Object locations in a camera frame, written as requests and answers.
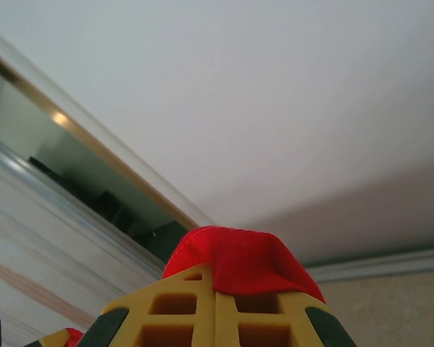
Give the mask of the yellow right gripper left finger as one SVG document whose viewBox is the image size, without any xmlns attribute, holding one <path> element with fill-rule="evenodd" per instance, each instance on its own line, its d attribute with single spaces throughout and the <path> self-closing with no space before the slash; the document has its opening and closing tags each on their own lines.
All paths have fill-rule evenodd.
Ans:
<svg viewBox="0 0 434 347">
<path fill-rule="evenodd" d="M 209 265 L 196 265 L 108 303 L 83 346 L 213 346 Z"/>
</svg>

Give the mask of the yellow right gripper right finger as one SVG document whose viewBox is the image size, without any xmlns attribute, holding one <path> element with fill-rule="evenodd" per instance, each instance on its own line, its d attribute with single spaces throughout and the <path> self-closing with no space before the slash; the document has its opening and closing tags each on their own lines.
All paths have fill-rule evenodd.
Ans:
<svg viewBox="0 0 434 347">
<path fill-rule="evenodd" d="M 355 346 L 328 306 L 302 292 L 216 294 L 217 346 Z"/>
</svg>

